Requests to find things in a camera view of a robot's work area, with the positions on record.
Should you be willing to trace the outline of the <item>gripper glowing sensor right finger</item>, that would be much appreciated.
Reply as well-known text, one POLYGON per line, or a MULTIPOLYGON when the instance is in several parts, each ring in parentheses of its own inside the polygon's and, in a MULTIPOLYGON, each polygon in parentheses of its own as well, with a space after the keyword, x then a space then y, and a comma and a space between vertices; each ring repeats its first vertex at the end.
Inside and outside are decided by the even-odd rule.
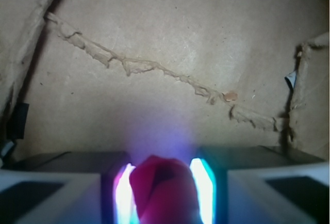
POLYGON ((198 148, 203 223, 329 223, 329 163, 280 147, 198 148))

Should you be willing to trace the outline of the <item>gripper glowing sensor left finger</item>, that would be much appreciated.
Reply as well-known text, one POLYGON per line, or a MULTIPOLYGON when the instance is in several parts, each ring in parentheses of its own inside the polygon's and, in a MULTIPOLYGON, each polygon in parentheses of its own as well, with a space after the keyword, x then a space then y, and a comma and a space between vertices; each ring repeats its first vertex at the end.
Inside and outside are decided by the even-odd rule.
POLYGON ((137 223, 124 151, 44 153, 1 167, 1 223, 137 223))

